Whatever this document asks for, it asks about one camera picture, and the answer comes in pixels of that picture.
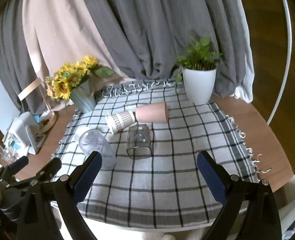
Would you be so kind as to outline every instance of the white pot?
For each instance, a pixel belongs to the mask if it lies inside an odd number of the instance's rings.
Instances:
[[[196,105],[206,104],[213,92],[216,69],[183,69],[184,86],[187,98]]]

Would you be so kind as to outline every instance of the tablecloth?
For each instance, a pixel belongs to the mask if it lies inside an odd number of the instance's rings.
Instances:
[[[229,174],[258,182],[245,143],[229,117],[213,101],[192,104],[183,83],[137,81],[109,87],[96,96],[95,110],[73,117],[56,151],[62,168],[55,179],[71,174],[86,159],[73,141],[80,126],[100,130],[115,152],[115,168],[102,169],[84,202],[78,204],[83,216],[124,227],[155,229],[214,221],[222,205],[214,200],[197,169],[196,157],[202,150]],[[126,153],[128,128],[113,135],[105,115],[160,101],[167,103],[169,122],[148,123],[152,157],[132,160]]]

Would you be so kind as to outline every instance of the checkered paper cup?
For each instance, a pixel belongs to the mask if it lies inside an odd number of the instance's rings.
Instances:
[[[117,114],[106,115],[105,120],[112,134],[116,134],[135,122],[132,111],[123,111]]]

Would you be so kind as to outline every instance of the screw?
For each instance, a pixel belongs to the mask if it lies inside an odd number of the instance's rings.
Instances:
[[[233,180],[233,181],[238,181],[239,179],[240,179],[239,176],[237,176],[237,175],[235,175],[235,174],[231,175],[231,180]]]
[[[31,186],[35,186],[37,184],[37,179],[33,179],[32,181],[31,181]]]
[[[60,181],[66,181],[68,179],[68,175],[62,175],[60,177]]]
[[[268,181],[266,179],[262,179],[262,184],[267,186],[268,185]]]

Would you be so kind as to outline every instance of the transparent gray cup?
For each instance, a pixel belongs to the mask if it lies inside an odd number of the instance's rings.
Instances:
[[[127,154],[131,159],[144,159],[152,156],[150,129],[146,124],[129,127]]]

